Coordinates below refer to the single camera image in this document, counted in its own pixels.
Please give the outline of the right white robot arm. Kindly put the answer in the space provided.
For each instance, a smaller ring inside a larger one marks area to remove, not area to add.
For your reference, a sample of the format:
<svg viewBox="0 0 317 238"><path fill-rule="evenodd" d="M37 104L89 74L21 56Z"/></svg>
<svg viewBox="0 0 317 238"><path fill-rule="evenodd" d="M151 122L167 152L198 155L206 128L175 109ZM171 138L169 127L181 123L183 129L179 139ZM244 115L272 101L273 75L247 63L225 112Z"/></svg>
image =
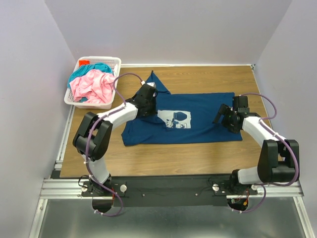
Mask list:
<svg viewBox="0 0 317 238"><path fill-rule="evenodd" d="M250 111L247 95L234 96L232 106L221 104L213 123L221 123L230 132L245 131L261 147L257 166L234 170L228 189L239 194L246 186L272 184L290 186L300 175L299 143L275 132L264 118Z"/></svg>

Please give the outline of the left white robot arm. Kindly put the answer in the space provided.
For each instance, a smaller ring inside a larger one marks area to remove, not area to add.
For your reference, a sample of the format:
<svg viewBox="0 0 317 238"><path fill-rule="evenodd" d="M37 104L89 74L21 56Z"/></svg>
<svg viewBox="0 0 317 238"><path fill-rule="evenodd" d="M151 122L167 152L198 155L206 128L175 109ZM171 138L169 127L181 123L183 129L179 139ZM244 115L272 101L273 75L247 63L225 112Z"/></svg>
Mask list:
<svg viewBox="0 0 317 238"><path fill-rule="evenodd" d="M111 133L120 125L136 118L155 115L158 91L154 83L145 83L119 107L97 115L85 114L74 136L73 146L84 159L93 191L99 196L112 192L110 173L105 163Z"/></svg>

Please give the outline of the dark blue t shirt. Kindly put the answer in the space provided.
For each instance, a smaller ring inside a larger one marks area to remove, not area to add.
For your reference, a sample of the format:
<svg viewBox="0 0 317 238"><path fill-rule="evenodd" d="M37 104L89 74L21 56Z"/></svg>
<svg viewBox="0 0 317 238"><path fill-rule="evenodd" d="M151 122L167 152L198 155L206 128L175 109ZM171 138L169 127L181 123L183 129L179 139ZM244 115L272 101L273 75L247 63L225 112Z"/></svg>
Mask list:
<svg viewBox="0 0 317 238"><path fill-rule="evenodd" d="M156 84L157 114L128 121L121 134L125 146L242 140L240 133L213 123L220 106L231 104L233 92L171 94L153 72L146 82Z"/></svg>

